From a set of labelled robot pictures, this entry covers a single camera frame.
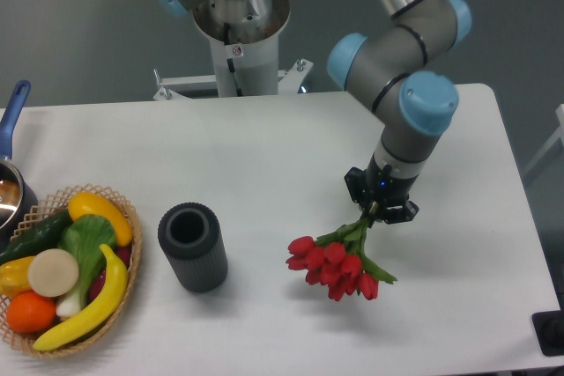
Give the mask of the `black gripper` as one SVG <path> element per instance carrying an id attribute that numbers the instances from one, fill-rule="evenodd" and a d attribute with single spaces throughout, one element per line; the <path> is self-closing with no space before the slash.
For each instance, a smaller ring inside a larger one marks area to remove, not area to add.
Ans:
<path id="1" fill-rule="evenodd" d="M 352 167 L 345 175 L 352 202 L 363 214 L 370 211 L 373 202 L 378 205 L 372 213 L 372 221 L 386 225 L 411 222 L 419 213 L 419 206 L 407 200 L 412 185 L 418 178 L 399 178 L 391 174 L 393 166 L 379 166 L 371 158 L 367 168 Z"/>

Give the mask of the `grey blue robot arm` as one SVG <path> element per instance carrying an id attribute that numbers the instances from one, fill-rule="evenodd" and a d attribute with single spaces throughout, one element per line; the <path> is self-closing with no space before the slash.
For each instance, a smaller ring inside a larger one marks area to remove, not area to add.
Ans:
<path id="1" fill-rule="evenodd" d="M 158 0 L 170 14 L 191 14 L 208 39 L 222 97 L 278 94 L 278 35 L 289 0 Z M 394 26 L 377 40 L 351 33 L 331 50 L 327 71 L 383 124 L 365 169 L 345 175 L 352 200 L 370 222 L 411 221 L 409 193 L 456 112 L 457 89 L 427 63 L 470 32 L 464 0 L 381 0 Z"/>

